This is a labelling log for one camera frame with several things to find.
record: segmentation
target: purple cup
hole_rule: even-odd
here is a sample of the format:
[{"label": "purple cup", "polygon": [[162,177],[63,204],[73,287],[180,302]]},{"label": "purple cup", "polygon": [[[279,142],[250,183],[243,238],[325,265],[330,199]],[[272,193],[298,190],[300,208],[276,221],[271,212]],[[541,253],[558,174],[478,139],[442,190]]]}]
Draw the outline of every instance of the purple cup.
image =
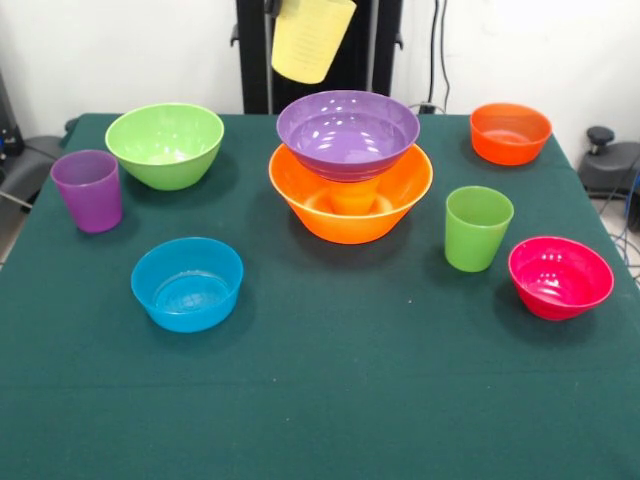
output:
[{"label": "purple cup", "polygon": [[51,178],[83,232],[105,232],[122,220],[118,161],[113,155],[102,150],[70,153],[53,164]]}]

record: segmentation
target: pink bowl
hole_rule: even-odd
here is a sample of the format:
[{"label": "pink bowl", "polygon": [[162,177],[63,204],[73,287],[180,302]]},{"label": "pink bowl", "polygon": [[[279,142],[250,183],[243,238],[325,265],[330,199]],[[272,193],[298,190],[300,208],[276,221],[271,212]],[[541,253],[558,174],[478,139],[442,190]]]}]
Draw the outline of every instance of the pink bowl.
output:
[{"label": "pink bowl", "polygon": [[509,273],[518,295],[540,318],[566,320],[604,302],[614,277],[590,248],[561,237],[534,237],[509,254]]}]

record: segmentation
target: orange cup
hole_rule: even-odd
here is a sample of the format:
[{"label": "orange cup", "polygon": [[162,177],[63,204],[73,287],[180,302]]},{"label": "orange cup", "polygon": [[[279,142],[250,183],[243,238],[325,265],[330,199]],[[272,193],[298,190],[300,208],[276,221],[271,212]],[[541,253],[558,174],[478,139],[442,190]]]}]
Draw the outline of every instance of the orange cup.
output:
[{"label": "orange cup", "polygon": [[366,215],[371,210],[380,184],[380,176],[363,182],[329,182],[329,199],[339,215]]}]

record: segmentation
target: orange bowl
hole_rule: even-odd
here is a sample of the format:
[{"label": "orange bowl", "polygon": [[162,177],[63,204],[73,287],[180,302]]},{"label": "orange bowl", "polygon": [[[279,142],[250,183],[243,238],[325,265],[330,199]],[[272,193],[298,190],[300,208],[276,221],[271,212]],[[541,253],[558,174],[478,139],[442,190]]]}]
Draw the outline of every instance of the orange bowl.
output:
[{"label": "orange bowl", "polygon": [[551,136],[551,122],[532,108],[484,105],[471,114],[471,143],[485,160],[516,166],[533,161]]},{"label": "orange bowl", "polygon": [[280,145],[269,162],[269,178],[300,221],[313,234],[334,243],[367,243],[383,237],[429,190],[433,168],[427,155],[413,145],[380,175],[376,196],[366,215],[334,213],[331,182],[304,167]]}]

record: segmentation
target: plastic bowl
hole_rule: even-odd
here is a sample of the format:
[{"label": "plastic bowl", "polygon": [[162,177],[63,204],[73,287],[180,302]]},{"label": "plastic bowl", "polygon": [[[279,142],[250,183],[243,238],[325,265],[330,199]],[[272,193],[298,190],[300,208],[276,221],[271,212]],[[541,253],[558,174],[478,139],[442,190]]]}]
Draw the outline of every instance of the plastic bowl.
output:
[{"label": "plastic bowl", "polygon": [[210,238],[180,238],[140,259],[131,289],[162,328],[198,332],[231,313],[243,274],[240,256],[228,245]]},{"label": "plastic bowl", "polygon": [[431,162],[416,145],[380,176],[367,215],[337,215],[330,200],[330,181],[300,164],[284,145],[269,163],[271,183],[313,234],[329,242],[356,244],[386,235],[429,190]]},{"label": "plastic bowl", "polygon": [[277,130],[298,160],[321,177],[360,182],[391,168],[415,143],[420,122],[384,95],[334,90],[291,103]]},{"label": "plastic bowl", "polygon": [[522,105],[493,103],[471,114],[471,143],[485,160],[516,166],[533,161],[551,136],[551,122]]},{"label": "plastic bowl", "polygon": [[181,190],[202,178],[224,136],[220,117],[182,103],[150,105],[111,124],[107,148],[120,165],[157,190]]},{"label": "plastic bowl", "polygon": [[509,273],[527,308],[545,320],[566,320],[600,305],[614,277],[590,248],[561,237],[534,237],[511,251]]}]

